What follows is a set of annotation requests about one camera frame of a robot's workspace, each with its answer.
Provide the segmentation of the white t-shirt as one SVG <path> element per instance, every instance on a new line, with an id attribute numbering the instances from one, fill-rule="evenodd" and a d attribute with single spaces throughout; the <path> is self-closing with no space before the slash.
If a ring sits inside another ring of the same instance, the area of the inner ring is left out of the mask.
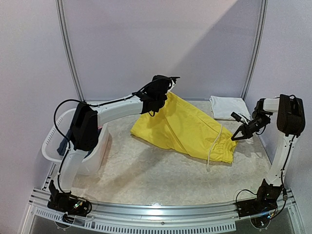
<path id="1" fill-rule="evenodd" d="M 210 96 L 209 101 L 214 119 L 234 120 L 231 116 L 232 112 L 247 119 L 251 118 L 246 103 L 240 97 Z"/>

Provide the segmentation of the yellow garment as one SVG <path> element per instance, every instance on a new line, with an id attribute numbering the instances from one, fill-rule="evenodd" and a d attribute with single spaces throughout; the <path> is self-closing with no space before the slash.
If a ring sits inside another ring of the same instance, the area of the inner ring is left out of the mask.
<path id="1" fill-rule="evenodd" d="M 191 157 L 232 163 L 237 142 L 221 123 L 176 94 L 154 116 L 142 114 L 130 133 L 154 146 Z"/>

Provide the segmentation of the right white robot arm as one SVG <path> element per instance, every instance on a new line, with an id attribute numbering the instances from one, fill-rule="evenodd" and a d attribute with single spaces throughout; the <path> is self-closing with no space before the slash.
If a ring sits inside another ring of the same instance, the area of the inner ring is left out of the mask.
<path id="1" fill-rule="evenodd" d="M 281 94 L 275 98 L 261 98 L 254 108 L 252 119 L 232 112 L 231 117 L 242 124 L 231 137 L 232 141 L 246 140 L 259 134 L 276 115 L 279 135 L 271 168 L 264 181 L 269 186 L 284 187 L 284 179 L 295 144 L 305 128 L 305 113 L 302 99 L 295 95 Z"/>

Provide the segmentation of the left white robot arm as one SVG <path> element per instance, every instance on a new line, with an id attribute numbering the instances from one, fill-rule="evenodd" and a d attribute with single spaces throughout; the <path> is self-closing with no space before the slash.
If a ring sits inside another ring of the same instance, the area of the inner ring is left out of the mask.
<path id="1" fill-rule="evenodd" d="M 100 136 L 108 122 L 132 115 L 155 113 L 165 105 L 168 93 L 176 85 L 178 77 L 155 75 L 152 81 L 129 96 L 100 104 L 88 104 L 77 100 L 68 129 L 62 132 L 55 123 L 55 130 L 62 136 L 56 151 L 62 157 L 59 170 L 49 184 L 53 203 L 63 212 L 73 204 L 65 194 L 71 192 L 73 180 L 89 152 L 94 153 Z"/>

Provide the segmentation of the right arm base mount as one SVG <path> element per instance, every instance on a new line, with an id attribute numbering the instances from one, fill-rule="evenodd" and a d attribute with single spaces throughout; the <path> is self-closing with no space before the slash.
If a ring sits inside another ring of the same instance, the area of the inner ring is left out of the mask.
<path id="1" fill-rule="evenodd" d="M 264 193 L 262 195 L 257 195 L 256 198 L 247 200 L 238 201 L 235 199 L 234 204 L 237 208 L 239 217 L 268 214 L 268 219 L 273 219 L 284 210 L 288 200 L 288 195 L 284 193 L 282 195 L 284 204 L 280 209 L 277 204 L 278 197 L 278 195 L 272 193 Z"/>

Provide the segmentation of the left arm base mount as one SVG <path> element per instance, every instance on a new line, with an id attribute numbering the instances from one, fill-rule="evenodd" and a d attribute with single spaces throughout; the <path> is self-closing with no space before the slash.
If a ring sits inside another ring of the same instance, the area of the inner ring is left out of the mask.
<path id="1" fill-rule="evenodd" d="M 86 217 L 92 210 L 92 203 L 85 198 L 60 192 L 51 180 L 49 184 L 50 198 L 47 207 L 67 215 Z"/>

